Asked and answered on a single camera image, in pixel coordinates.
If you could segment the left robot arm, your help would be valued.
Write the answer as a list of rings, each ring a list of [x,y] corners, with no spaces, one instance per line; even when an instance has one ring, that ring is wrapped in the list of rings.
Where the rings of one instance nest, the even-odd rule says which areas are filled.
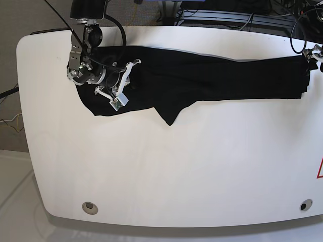
[[[319,64],[322,72],[322,1],[298,1],[295,12],[297,21],[293,30],[298,26],[304,40],[301,53],[305,54],[310,62]],[[318,43],[316,49],[307,48],[307,42]]]

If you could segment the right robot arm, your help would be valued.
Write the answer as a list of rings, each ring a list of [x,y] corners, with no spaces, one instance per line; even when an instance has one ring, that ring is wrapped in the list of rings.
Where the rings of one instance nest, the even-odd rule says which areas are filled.
[[[68,79],[75,85],[95,85],[94,93],[102,95],[110,102],[120,102],[125,105],[128,101],[123,93],[130,83],[130,73],[141,60],[119,65],[127,47],[127,37],[124,27],[113,17],[107,15],[107,1],[73,1],[70,18],[78,22],[78,27],[72,29],[71,51],[67,66]],[[121,33],[122,45],[116,54],[105,58],[98,56],[98,47],[103,40],[102,30],[98,20],[107,19],[113,22]]]

